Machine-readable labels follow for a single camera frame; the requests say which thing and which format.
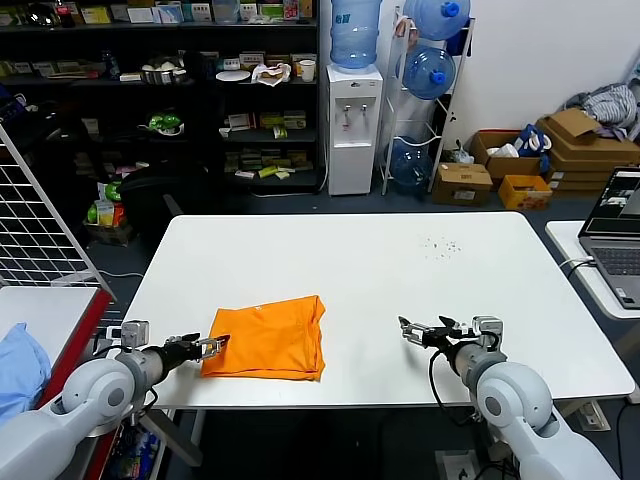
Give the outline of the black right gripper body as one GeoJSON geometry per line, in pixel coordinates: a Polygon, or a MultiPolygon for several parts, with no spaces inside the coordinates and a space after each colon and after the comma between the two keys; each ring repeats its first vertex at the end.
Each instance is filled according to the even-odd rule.
{"type": "Polygon", "coordinates": [[[428,327],[422,334],[422,346],[424,348],[436,348],[440,351],[446,351],[456,342],[474,339],[475,334],[472,330],[428,327]]]}

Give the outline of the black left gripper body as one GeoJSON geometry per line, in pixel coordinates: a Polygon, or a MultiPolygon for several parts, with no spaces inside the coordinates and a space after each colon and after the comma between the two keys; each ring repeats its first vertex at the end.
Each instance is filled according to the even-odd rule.
{"type": "Polygon", "coordinates": [[[201,360],[201,345],[197,341],[167,342],[162,347],[164,364],[183,364],[201,360]]]}

